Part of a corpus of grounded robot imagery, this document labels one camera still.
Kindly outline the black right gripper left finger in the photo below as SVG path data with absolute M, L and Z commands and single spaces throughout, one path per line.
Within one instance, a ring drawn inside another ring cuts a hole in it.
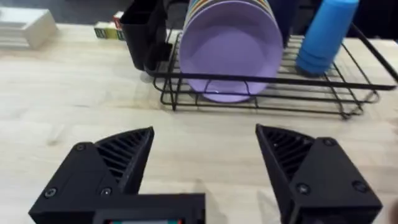
M 153 127 L 76 143 L 29 210 L 35 223 L 92 223 L 97 210 L 141 186 Z

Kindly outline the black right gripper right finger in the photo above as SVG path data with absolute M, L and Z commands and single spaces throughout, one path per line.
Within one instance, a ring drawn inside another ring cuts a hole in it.
M 379 197 L 337 140 L 257 124 L 282 223 L 372 223 Z

